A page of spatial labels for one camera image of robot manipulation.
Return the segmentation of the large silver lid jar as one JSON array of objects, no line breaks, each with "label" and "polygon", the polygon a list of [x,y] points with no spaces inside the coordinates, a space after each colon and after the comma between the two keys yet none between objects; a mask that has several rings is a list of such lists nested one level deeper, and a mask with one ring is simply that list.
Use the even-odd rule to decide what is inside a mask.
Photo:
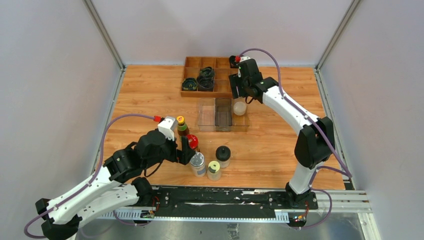
[{"label": "large silver lid jar", "polygon": [[232,111],[237,116],[243,116],[247,111],[247,104],[245,99],[240,97],[233,100]]}]

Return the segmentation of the clear plastic organizer bin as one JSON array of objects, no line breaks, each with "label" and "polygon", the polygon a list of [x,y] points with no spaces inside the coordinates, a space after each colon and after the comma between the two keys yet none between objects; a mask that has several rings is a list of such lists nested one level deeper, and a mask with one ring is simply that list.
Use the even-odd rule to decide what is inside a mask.
[{"label": "clear plastic organizer bin", "polygon": [[201,132],[246,132],[250,127],[248,108],[242,116],[233,113],[231,98],[201,98],[197,126]]}]

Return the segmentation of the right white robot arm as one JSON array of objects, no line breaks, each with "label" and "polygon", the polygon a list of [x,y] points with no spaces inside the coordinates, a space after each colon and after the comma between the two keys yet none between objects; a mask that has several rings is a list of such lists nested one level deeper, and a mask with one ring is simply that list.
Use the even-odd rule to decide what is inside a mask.
[{"label": "right white robot arm", "polygon": [[298,209],[306,201],[316,171],[332,155],[335,147],[334,124],[328,117],[309,113],[281,88],[272,77],[264,78],[257,62],[248,56],[230,56],[230,67],[238,72],[229,76],[233,98],[251,98],[274,110],[294,130],[297,165],[285,186],[286,204]]}]

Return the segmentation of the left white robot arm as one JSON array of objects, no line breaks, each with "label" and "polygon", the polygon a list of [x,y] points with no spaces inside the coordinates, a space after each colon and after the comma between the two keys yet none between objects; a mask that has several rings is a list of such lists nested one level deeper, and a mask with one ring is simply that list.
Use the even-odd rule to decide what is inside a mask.
[{"label": "left white robot arm", "polygon": [[137,142],[117,150],[86,181],[54,199],[42,198],[35,204],[43,223],[43,237],[66,240],[93,219],[120,207],[149,206],[154,198],[146,170],[163,161],[187,165],[196,154],[187,137],[178,149],[175,138],[158,129],[151,130]]}]

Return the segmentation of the yellow cap sauce bottle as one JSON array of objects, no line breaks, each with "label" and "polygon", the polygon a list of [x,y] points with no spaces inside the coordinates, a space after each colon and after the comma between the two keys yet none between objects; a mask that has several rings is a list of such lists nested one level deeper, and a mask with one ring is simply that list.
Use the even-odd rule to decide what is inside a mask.
[{"label": "yellow cap sauce bottle", "polygon": [[185,118],[180,115],[176,118],[177,120],[177,133],[180,137],[187,136],[190,134],[190,129],[186,123]]}]

